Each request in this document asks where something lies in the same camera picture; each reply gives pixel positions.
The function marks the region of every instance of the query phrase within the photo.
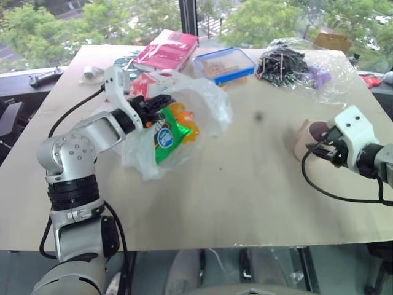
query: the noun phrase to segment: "wooden table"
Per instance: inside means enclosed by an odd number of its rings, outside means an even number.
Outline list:
[[[38,250],[50,203],[45,171],[36,152],[52,124],[71,106],[98,89],[79,85],[87,65],[108,67],[137,47],[87,45],[43,102],[0,169],[0,249]],[[194,55],[207,52],[197,49]],[[257,60],[261,50],[246,50]],[[308,52],[310,59],[320,58]],[[329,63],[335,79],[351,69],[338,52]],[[192,65],[185,73],[196,76]],[[348,105],[373,123],[383,144],[393,142],[393,123],[353,72],[345,81]],[[307,185],[293,156],[296,130],[305,119],[329,120],[339,106],[316,103],[308,92],[276,88],[249,77],[226,91],[234,112],[226,134],[159,181],[120,165],[114,151],[100,155],[96,175],[101,196],[117,211],[131,250],[229,246],[295,246],[374,242],[393,239],[393,211],[382,205],[330,199]],[[104,101],[101,94],[72,113],[57,133],[67,132]],[[262,120],[256,120],[261,113]],[[378,198],[377,183],[324,160],[308,165],[320,187],[345,197]],[[393,200],[393,189],[385,186]],[[53,250],[49,236],[48,250]]]

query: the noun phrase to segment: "plastic wrap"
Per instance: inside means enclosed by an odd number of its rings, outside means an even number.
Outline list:
[[[192,113],[198,127],[198,135],[193,141],[183,141],[159,164],[154,141],[160,122],[141,133],[127,135],[120,144],[120,150],[117,149],[122,156],[122,165],[137,168],[143,180],[161,178],[196,153],[207,137],[221,135],[232,122],[228,95],[207,79],[191,79],[175,71],[144,73],[131,83],[131,94],[144,95],[147,99],[158,94],[170,94],[187,112]]]
[[[346,106],[355,69],[340,52],[303,39],[275,39],[260,57],[255,75],[319,103]]]

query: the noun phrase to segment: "blue plastic container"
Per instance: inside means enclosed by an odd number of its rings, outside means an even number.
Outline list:
[[[192,63],[203,77],[217,85],[252,75],[257,66],[237,47],[199,55]]]

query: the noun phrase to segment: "glass panel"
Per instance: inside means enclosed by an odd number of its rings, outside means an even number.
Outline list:
[[[201,46],[263,48],[273,39],[314,42],[319,33],[343,34],[359,54],[359,69],[393,67],[390,0],[196,0]]]
[[[177,0],[1,0],[0,73],[64,66],[84,44],[146,45],[180,30]]]

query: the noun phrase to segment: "gray floor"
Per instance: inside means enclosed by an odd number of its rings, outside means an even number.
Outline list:
[[[370,256],[363,244],[312,246],[314,266],[323,295],[362,295],[367,283],[374,284],[381,260]],[[382,295],[393,295],[393,277]]]
[[[233,283],[238,276],[239,249],[218,249],[224,274],[216,257],[206,252],[206,277],[203,286]],[[323,295],[361,295],[368,281],[374,281],[379,260],[372,258],[364,245],[311,247],[317,278]],[[171,263],[177,251],[149,251],[138,254],[133,293],[162,295]],[[286,274],[292,263],[287,251],[275,251]],[[122,254],[116,254],[108,263],[107,280],[119,271]],[[42,258],[38,252],[9,253],[0,251],[0,295],[29,294],[34,284],[56,264]],[[386,283],[383,295],[393,295],[393,280]]]

